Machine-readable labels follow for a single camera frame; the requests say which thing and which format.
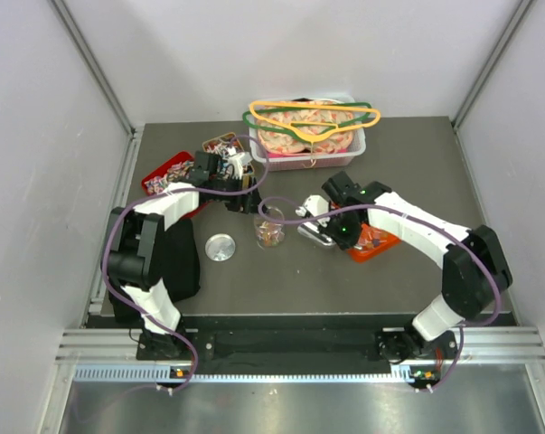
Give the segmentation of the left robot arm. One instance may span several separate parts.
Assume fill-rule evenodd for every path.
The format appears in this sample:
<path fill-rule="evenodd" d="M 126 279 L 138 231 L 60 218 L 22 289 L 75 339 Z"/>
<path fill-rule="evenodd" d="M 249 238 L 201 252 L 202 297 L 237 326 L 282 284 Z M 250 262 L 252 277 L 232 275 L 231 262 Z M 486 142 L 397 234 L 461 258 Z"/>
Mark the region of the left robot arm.
<path fill-rule="evenodd" d="M 255 213 L 258 182 L 250 154 L 199 151 L 187 171 L 133 207 L 108 218 L 101 270 L 115 320 L 138 325 L 140 360 L 182 356 L 188 338 L 175 302 L 199 290 L 199 254 L 190 214 L 222 202 L 232 212 Z"/>

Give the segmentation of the orange candy tray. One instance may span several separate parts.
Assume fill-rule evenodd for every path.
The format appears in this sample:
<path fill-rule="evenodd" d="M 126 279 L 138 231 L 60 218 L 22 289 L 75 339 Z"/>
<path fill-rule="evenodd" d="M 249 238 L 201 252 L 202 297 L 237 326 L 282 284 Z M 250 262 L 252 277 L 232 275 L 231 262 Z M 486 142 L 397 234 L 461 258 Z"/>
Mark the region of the orange candy tray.
<path fill-rule="evenodd" d="M 363 263 L 398 244 L 400 244 L 400 239 L 397 236 L 371 226 L 367 217 L 367 222 L 362 225 L 362 233 L 357 244 L 353 248 L 344 251 L 355 262 Z"/>

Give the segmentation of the silver metal scoop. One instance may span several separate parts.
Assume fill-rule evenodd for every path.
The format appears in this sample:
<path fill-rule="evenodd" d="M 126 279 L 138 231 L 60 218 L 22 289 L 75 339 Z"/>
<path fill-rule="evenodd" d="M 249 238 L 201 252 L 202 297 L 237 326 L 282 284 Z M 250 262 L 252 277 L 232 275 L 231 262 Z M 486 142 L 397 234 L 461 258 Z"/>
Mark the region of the silver metal scoop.
<path fill-rule="evenodd" d="M 335 246 L 334 240 L 326 234 L 320 232 L 319 227 L 312 222 L 301 223 L 296 228 L 297 232 L 319 246 L 332 248 Z"/>

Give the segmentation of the gold candy tin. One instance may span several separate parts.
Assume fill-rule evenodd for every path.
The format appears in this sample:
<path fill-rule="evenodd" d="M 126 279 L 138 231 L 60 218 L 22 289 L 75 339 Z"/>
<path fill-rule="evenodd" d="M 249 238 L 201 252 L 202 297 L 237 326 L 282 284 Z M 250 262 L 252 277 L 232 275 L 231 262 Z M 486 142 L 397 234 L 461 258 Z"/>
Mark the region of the gold candy tin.
<path fill-rule="evenodd" d="M 233 132 L 203 142 L 202 150 L 220 157 L 217 175 L 222 175 L 224 178 L 232 175 L 232 167 L 229 166 L 228 157 L 236 153 L 246 152 L 243 145 L 240 143 L 240 140 L 236 138 L 236 135 Z M 245 174 L 243 176 L 253 176 L 255 174 L 252 161 L 244 170 Z"/>

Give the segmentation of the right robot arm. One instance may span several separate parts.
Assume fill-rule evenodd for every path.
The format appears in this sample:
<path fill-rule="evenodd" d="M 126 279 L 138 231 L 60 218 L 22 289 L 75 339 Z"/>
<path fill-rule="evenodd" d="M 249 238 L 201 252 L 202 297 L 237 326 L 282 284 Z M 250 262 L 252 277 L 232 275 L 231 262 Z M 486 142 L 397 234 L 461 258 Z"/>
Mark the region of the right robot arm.
<path fill-rule="evenodd" d="M 512 273 L 497 233 L 445 222 L 405 201 L 379 182 L 365 186 L 340 172 L 322 186 L 319 229 L 343 250 L 351 250 L 364 226 L 385 231 L 431 259 L 442 272 L 441 292 L 402 332 L 385 338 L 386 354 L 423 358 L 450 328 L 475 320 L 488 306 L 501 309 Z"/>

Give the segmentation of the clear glass jar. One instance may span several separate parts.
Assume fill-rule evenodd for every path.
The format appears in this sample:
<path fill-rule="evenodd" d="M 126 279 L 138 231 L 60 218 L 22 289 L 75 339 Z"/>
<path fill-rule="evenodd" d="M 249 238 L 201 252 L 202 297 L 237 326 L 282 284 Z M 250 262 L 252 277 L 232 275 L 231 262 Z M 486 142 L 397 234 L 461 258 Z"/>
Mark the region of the clear glass jar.
<path fill-rule="evenodd" d="M 260 248 L 277 247 L 285 238 L 284 226 L 280 223 L 270 222 L 256 214 L 253 219 L 255 235 Z"/>

